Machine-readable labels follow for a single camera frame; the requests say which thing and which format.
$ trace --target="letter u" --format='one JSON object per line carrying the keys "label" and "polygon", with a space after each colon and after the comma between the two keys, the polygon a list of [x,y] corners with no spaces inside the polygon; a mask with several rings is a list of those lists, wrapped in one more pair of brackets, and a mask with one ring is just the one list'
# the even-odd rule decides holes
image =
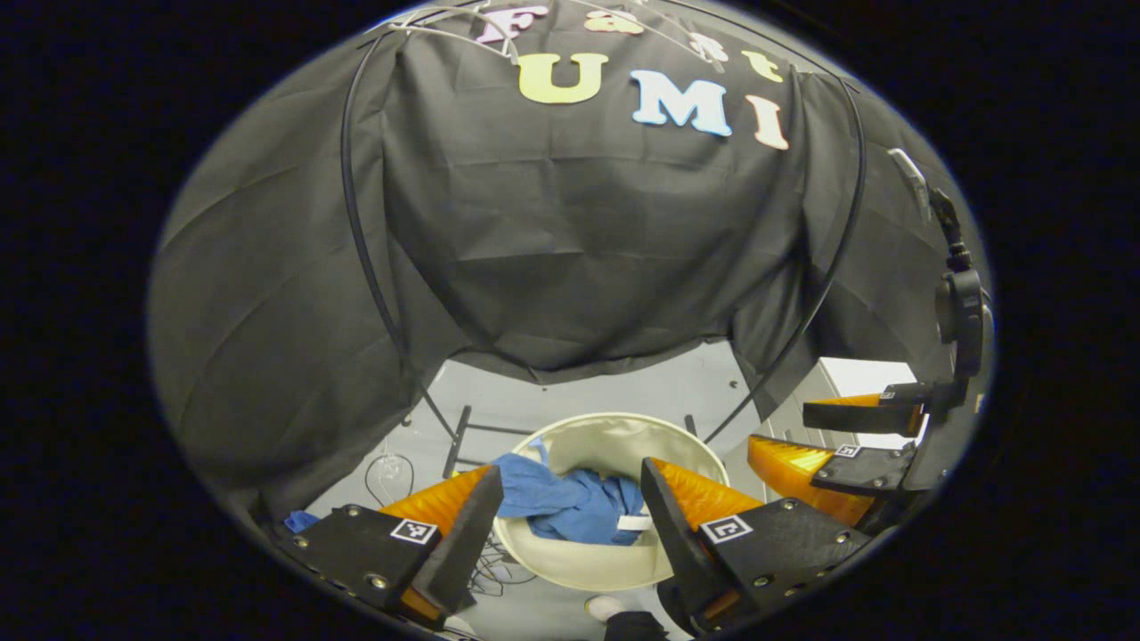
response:
{"label": "letter u", "polygon": [[570,59],[578,64],[578,84],[555,87],[551,82],[557,54],[519,56],[519,92],[536,103],[570,104],[587,100],[602,88],[602,65],[610,57],[602,54],[575,54]]}

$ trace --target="black cloth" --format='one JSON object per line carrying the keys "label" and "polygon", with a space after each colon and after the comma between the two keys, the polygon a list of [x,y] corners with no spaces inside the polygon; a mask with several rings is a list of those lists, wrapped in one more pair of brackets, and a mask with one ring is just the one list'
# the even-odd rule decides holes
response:
{"label": "black cloth", "polygon": [[[274,87],[188,178],[153,266],[152,367],[177,441],[239,519],[258,504],[279,522],[350,472],[420,401],[409,368],[430,381],[455,358],[545,384],[635,371],[714,340],[730,341],[747,383],[771,365],[846,224],[857,154],[842,90],[714,21],[693,29],[724,46],[724,73],[652,33],[586,31],[588,10],[555,3],[514,39],[521,55],[562,56],[556,84],[577,81],[571,55],[606,55],[601,89],[583,103],[528,100],[518,67],[424,34],[385,38],[363,73],[356,194],[412,363],[374,308],[341,182],[344,96],[361,47],[383,30]],[[482,29],[459,14],[433,27]],[[784,80],[759,76],[743,50],[765,52]],[[660,71],[678,90],[723,86],[733,135],[635,122],[633,70]],[[747,95],[780,105],[788,149],[754,138]],[[902,360],[923,380],[948,372],[929,302],[945,243],[922,224],[888,148],[905,147],[960,205],[990,286],[948,169],[871,90],[855,99],[863,212],[812,331],[757,396],[762,416],[820,356]]]}

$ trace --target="black metal stand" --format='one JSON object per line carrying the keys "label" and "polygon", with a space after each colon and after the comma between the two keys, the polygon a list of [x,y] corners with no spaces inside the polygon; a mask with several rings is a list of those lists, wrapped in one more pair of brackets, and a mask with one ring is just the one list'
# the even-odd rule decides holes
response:
{"label": "black metal stand", "polygon": [[527,430],[514,430],[511,428],[499,428],[496,425],[477,425],[471,422],[471,406],[463,406],[463,414],[459,415],[459,424],[455,429],[455,440],[451,441],[451,449],[447,453],[447,462],[443,464],[443,479],[447,480],[451,478],[451,472],[455,470],[456,463],[463,463],[465,465],[486,465],[490,461],[475,461],[473,459],[465,459],[459,456],[459,448],[463,447],[463,437],[467,433],[467,430],[482,430],[487,432],[502,432],[508,435],[528,436],[535,433],[534,431]]}

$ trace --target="white laundry basket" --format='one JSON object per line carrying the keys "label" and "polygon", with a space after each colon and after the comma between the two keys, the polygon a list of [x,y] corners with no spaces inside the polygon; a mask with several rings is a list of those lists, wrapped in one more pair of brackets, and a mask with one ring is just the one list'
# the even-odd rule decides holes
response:
{"label": "white laundry basket", "polygon": [[[540,461],[530,444],[542,438],[549,454],[549,468],[564,476],[587,468],[603,477],[621,474],[641,482],[644,456],[681,465],[728,485],[724,465],[700,439],[660,419],[641,414],[585,414],[567,419],[528,436],[513,453]],[[654,528],[637,542],[624,545],[592,545],[535,536],[527,519],[495,519],[495,535],[520,563],[559,585],[591,592],[643,587],[673,576]]]}

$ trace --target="orange plastic piece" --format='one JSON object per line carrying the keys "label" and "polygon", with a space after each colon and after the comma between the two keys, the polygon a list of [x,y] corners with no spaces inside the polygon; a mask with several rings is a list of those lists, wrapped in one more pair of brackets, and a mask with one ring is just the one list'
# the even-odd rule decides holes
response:
{"label": "orange plastic piece", "polygon": [[764,503],[712,479],[691,472],[679,465],[650,457],[669,484],[673,496],[681,505],[689,527],[695,532],[701,524],[731,517],[760,508]]}
{"label": "orange plastic piece", "polygon": [[482,480],[490,465],[475,468],[443,482],[422,489],[407,498],[402,498],[381,508],[381,513],[401,519],[413,519],[439,526],[439,533],[447,536],[455,527],[455,519],[463,504],[467,502],[475,485]]}
{"label": "orange plastic piece", "polygon": [[404,591],[404,594],[400,594],[400,603],[404,603],[404,606],[426,617],[429,620],[435,620],[440,612],[440,609],[433,606],[427,599],[424,599],[423,594],[420,594],[415,587],[408,587]]}
{"label": "orange plastic piece", "polygon": [[861,407],[878,407],[879,395],[862,393],[860,396],[845,396],[842,398],[828,398],[824,400],[813,400],[820,405],[858,405]]}
{"label": "orange plastic piece", "polygon": [[781,496],[804,503],[854,526],[866,513],[873,496],[856,496],[812,485],[812,477],[831,460],[834,451],[806,447],[752,435],[748,441],[748,464]]}
{"label": "orange plastic piece", "polygon": [[[819,405],[854,405],[857,407],[878,407],[880,397],[877,393],[863,393],[858,396],[844,396],[840,398],[825,398],[823,400],[813,400],[812,403]],[[919,433],[919,428],[922,427],[922,406],[915,405],[914,411],[911,412],[911,422],[906,428],[906,436],[915,436]]]}

